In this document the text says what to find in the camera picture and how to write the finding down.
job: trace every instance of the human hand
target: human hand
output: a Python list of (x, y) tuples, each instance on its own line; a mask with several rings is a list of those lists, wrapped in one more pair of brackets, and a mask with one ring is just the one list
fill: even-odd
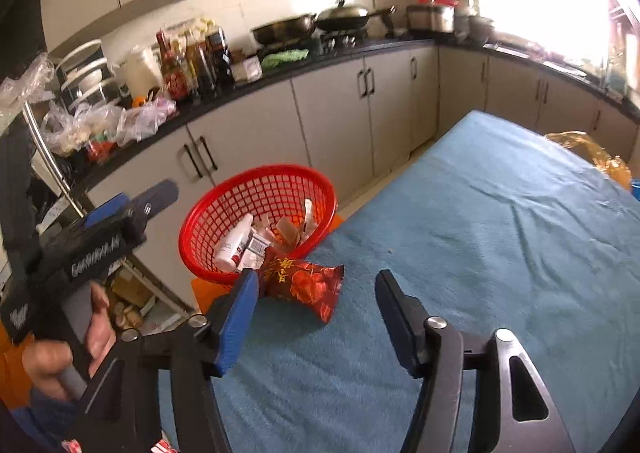
[[(107, 312), (109, 298), (104, 289), (95, 282), (91, 283), (91, 302), (94, 314), (84, 344), (93, 358), (89, 365), (89, 376), (93, 377), (115, 343), (116, 335)], [(64, 341), (35, 341), (22, 353), (22, 365), (33, 385), (47, 397), (60, 401), (73, 399), (58, 380), (60, 373), (71, 366), (72, 362), (71, 348)]]

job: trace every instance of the red packaging with gold text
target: red packaging with gold text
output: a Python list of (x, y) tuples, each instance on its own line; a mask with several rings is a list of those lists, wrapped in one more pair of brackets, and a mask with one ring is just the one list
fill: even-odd
[(329, 323), (342, 288), (344, 265), (323, 267), (287, 258), (269, 247), (259, 272), (266, 296), (308, 305)]

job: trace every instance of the floor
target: floor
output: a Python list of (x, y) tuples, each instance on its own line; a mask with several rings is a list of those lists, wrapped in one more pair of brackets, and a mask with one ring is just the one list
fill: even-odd
[(368, 186), (364, 191), (359, 192), (356, 196), (344, 204), (338, 206), (338, 215), (343, 219), (347, 220), (351, 215), (353, 215), (358, 209), (363, 207), (367, 202), (369, 202), (373, 197), (375, 197), (378, 193), (380, 193), (383, 189), (386, 188), (387, 184), (394, 181), (398, 178), (404, 170), (409, 168), (416, 160), (420, 159), (422, 154), (424, 154), (435, 142), (435, 139), (431, 141), (427, 141), (422, 146), (418, 146), (414, 151), (412, 151), (409, 160), (405, 162), (399, 168), (393, 170), (389, 175), (380, 179), (377, 182), (374, 182), (372, 185)]

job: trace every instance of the red plastic basket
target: red plastic basket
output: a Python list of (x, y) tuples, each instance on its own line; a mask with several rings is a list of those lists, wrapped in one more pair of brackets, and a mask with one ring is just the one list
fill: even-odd
[(213, 265), (214, 247), (247, 213), (267, 214), (271, 229), (288, 217), (299, 225), (305, 217), (305, 198), (314, 203), (318, 227), (289, 258), (303, 258), (328, 233), (337, 205), (334, 187), (321, 173), (295, 164), (261, 166), (233, 176), (202, 197), (187, 215), (178, 238), (182, 261), (197, 277), (231, 285), (237, 273), (222, 273)]

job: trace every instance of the blue tablecloth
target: blue tablecloth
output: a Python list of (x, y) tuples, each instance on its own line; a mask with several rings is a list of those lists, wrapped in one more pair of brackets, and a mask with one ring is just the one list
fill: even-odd
[(214, 380), (236, 453), (400, 450), (420, 381), (376, 307), (385, 268), (459, 329), (512, 329), (578, 453), (603, 445), (640, 386), (640, 203), (512, 123), (469, 114), (309, 259), (345, 264), (332, 322), (260, 300), (239, 363)]

